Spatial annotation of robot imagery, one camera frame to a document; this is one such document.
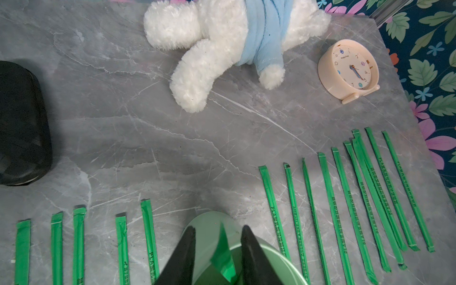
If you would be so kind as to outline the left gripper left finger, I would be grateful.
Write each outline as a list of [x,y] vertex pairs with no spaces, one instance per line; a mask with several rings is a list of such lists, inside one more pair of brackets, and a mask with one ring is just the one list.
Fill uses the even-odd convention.
[[156,285],[191,285],[195,263],[196,231],[188,226]]

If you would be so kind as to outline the green straw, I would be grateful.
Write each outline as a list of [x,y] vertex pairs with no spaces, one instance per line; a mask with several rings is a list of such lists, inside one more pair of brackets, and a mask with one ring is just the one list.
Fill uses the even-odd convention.
[[377,160],[377,162],[379,164],[382,176],[383,176],[383,178],[385,180],[385,184],[387,186],[389,195],[390,195],[391,200],[393,202],[393,206],[395,208],[396,214],[398,215],[399,222],[401,224],[402,230],[404,232],[404,236],[405,236],[406,241],[407,241],[407,245],[413,251],[420,251],[420,249],[419,249],[418,245],[416,244],[416,241],[415,241],[415,239],[414,239],[414,237],[412,235],[412,231],[411,231],[410,226],[408,224],[408,221],[406,219],[406,215],[405,215],[405,213],[403,211],[403,208],[402,208],[401,203],[400,203],[400,201],[398,199],[398,196],[397,196],[397,193],[396,193],[395,188],[393,186],[393,183],[392,183],[392,181],[390,179],[390,176],[388,174],[387,168],[386,168],[384,160],[383,160],[383,158],[381,156],[381,152],[380,152],[380,150],[378,148],[378,145],[376,143],[376,140],[375,140],[374,134],[372,132],[372,129],[370,127],[366,127],[365,130],[366,130],[366,133],[368,135],[368,138],[369,138],[370,144],[372,146],[372,149],[374,151],[376,160]]
[[363,181],[362,172],[360,171],[360,168],[358,166],[358,162],[356,160],[356,155],[355,155],[354,148],[353,148],[351,142],[349,142],[349,141],[344,141],[343,144],[344,144],[344,146],[345,146],[345,148],[346,148],[346,150],[347,150],[347,152],[349,154],[351,163],[353,165],[353,169],[355,171],[356,179],[357,179],[357,182],[359,184],[359,188],[361,190],[362,199],[363,199],[363,202],[364,202],[364,205],[365,205],[365,208],[366,208],[366,212],[368,214],[369,223],[370,223],[370,226],[371,226],[371,229],[372,229],[372,234],[374,236],[376,247],[377,247],[377,250],[378,250],[378,253],[379,253],[379,256],[380,256],[381,266],[382,266],[382,268],[383,268],[383,270],[385,272],[391,273],[392,270],[391,270],[391,267],[389,265],[387,255],[385,253],[385,250],[384,250],[384,247],[383,247],[383,244],[382,244],[382,240],[381,240],[381,237],[380,237],[380,233],[379,233],[378,227],[376,225],[374,212],[372,211],[372,207],[371,207],[371,204],[370,204],[370,201],[369,201],[368,193],[366,191],[366,187],[365,187],[365,184],[364,184],[364,181]]
[[269,208],[271,211],[271,216],[272,216],[273,224],[274,224],[274,230],[275,230],[275,233],[277,236],[280,252],[284,257],[286,257],[289,261],[291,261],[289,249],[287,246],[287,241],[285,238],[285,233],[284,233],[281,221],[280,221],[280,215],[279,215],[279,211],[277,208],[277,202],[276,202],[276,199],[274,196],[274,191],[273,191],[273,187],[271,184],[271,179],[270,179],[270,174],[269,174],[268,168],[267,168],[267,166],[260,166],[259,171],[260,171],[260,175],[261,175],[264,189],[266,192],[268,205],[269,205]]
[[349,260],[349,254],[347,252],[347,246],[344,239],[344,233],[342,228],[342,223],[340,220],[340,215],[338,213],[336,197],[334,196],[333,185],[331,182],[330,172],[328,169],[327,157],[324,153],[318,153],[318,159],[321,167],[321,171],[324,178],[325,189],[327,192],[328,203],[330,206],[331,217],[334,223],[334,229],[336,233],[336,239],[338,243],[338,249],[340,252],[340,257],[342,261],[344,276],[346,279],[346,283],[348,285],[355,285],[355,279],[352,273],[352,267]]
[[63,213],[54,214],[51,218],[51,257],[53,285],[63,285]]
[[385,207],[383,206],[382,199],[377,191],[374,173],[371,171],[371,163],[368,162],[368,156],[365,154],[364,148],[362,146],[361,134],[358,129],[354,129],[352,131],[352,134],[354,136],[354,138],[352,139],[352,145],[354,147],[357,159],[359,161],[359,164],[362,168],[362,172],[368,184],[370,194],[376,206],[376,210],[378,212],[381,223],[387,235],[389,244],[391,246],[391,249],[393,250],[399,268],[401,270],[406,270],[407,266],[401,253],[401,249],[395,238],[394,230],[390,225],[389,215],[387,214]]
[[28,285],[30,267],[31,220],[17,223],[15,243],[15,285]]
[[363,231],[362,231],[361,223],[359,221],[359,218],[358,218],[358,215],[357,215],[357,212],[356,212],[355,203],[354,203],[354,200],[353,200],[350,188],[349,188],[349,183],[348,183],[347,178],[346,178],[346,173],[345,173],[345,170],[344,170],[344,166],[343,166],[343,163],[342,163],[340,152],[339,152],[337,147],[332,147],[331,151],[332,151],[332,154],[333,154],[333,157],[334,157],[334,161],[336,163],[336,167],[337,167],[337,170],[338,170],[338,174],[339,174],[339,177],[340,177],[340,180],[341,180],[341,183],[342,183],[342,189],[343,189],[344,196],[345,196],[345,199],[346,199],[346,203],[347,203],[347,206],[348,206],[348,209],[349,209],[351,222],[352,222],[352,225],[353,225],[353,228],[354,228],[354,231],[355,231],[356,240],[357,240],[357,243],[358,243],[358,246],[359,246],[359,250],[360,250],[360,253],[361,253],[361,256],[362,256],[363,265],[364,265],[364,268],[365,268],[366,275],[368,277],[368,280],[373,285],[378,285],[378,279],[377,279],[376,274],[374,272],[372,261],[371,261],[371,258],[370,258],[370,255],[369,255],[369,251],[368,251],[368,248],[367,248],[367,245],[366,245],[365,237],[364,237],[364,234],[363,234]]
[[305,244],[304,244],[304,239],[302,236],[302,227],[301,227],[301,223],[300,223],[299,208],[298,208],[298,204],[296,201],[295,188],[294,188],[294,184],[293,184],[292,171],[291,171],[290,165],[288,163],[284,163],[283,166],[285,169],[287,187],[288,187],[288,191],[289,191],[290,205],[291,205],[292,214],[293,214],[293,222],[294,222],[294,229],[295,229],[295,233],[296,233],[296,240],[298,243],[298,251],[299,251],[300,264],[301,264],[301,268],[302,268],[302,275],[303,275],[304,279],[306,280],[307,284],[309,285],[309,284],[311,284],[311,282],[310,282],[309,270],[308,270],[307,259],[306,259]]
[[377,176],[376,172],[375,172],[375,169],[374,169],[374,166],[371,162],[371,159],[369,157],[369,154],[365,148],[365,145],[363,143],[363,140],[362,140],[362,136],[361,136],[361,133],[358,129],[353,129],[352,130],[352,133],[355,137],[355,139],[359,142],[359,145],[361,147],[361,150],[363,152],[363,155],[364,155],[364,159],[365,159],[365,163],[368,167],[368,171],[370,173],[370,176],[371,178],[373,179],[374,183],[375,183],[375,187],[376,187],[376,192],[377,194],[379,195],[380,199],[381,199],[381,203],[382,203],[382,206],[384,208],[384,211],[388,217],[388,222],[389,222],[389,225],[390,225],[390,228],[391,230],[393,231],[393,234],[395,236],[395,239],[396,239],[396,243],[398,244],[398,247],[402,250],[402,251],[407,251],[407,245],[406,243],[404,242],[404,239],[399,231],[399,227],[396,223],[396,220],[393,216],[393,212],[391,210],[391,207],[388,203],[388,200],[387,200],[387,197],[385,195],[385,192],[383,191],[382,189],[382,186],[381,186],[381,183],[380,183],[380,180],[379,180],[379,177]]
[[154,285],[159,278],[159,260],[157,256],[156,237],[154,232],[154,221],[152,204],[149,199],[141,201],[141,211],[146,235],[148,265],[150,269],[151,284]]
[[72,283],[84,285],[84,218],[87,210],[77,207],[73,212],[74,255],[72,266]]
[[408,197],[409,203],[412,207],[412,210],[414,212],[415,218],[417,220],[417,223],[420,227],[421,233],[423,235],[424,241],[426,243],[427,250],[429,252],[435,252],[435,246],[433,244],[433,240],[431,238],[430,232],[428,230],[428,227],[425,223],[425,219],[423,218],[422,212],[420,210],[420,207],[414,197],[412,188],[407,180],[406,174],[403,170],[403,167],[399,161],[398,155],[396,153],[396,150],[394,149],[393,143],[389,137],[389,134],[386,131],[382,131],[382,135],[385,138],[385,142],[387,143],[389,152],[391,153],[392,159],[394,161],[395,167],[397,169],[397,172],[399,174],[399,177],[401,179],[401,182],[403,184],[404,190],[406,191],[406,195]]
[[314,204],[314,199],[313,199],[312,190],[311,190],[311,181],[310,181],[305,158],[302,158],[302,172],[303,172],[303,176],[304,176],[306,190],[308,193],[309,205],[311,208],[313,225],[314,225],[314,229],[315,229],[315,233],[316,233],[316,237],[317,237],[319,256],[320,256],[320,260],[321,260],[325,284],[331,285],[330,273],[328,270],[327,260],[326,260],[326,256],[325,256],[325,252],[324,252],[323,240],[321,238],[321,232],[320,232],[319,223],[318,223],[318,216],[317,216],[317,211],[316,211],[315,204]]
[[116,216],[115,225],[118,243],[119,283],[120,285],[130,285],[126,215]]

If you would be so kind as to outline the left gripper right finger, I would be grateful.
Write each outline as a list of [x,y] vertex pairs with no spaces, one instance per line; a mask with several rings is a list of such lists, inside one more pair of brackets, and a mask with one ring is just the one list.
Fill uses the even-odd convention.
[[245,285],[282,285],[248,225],[242,228],[242,270]]

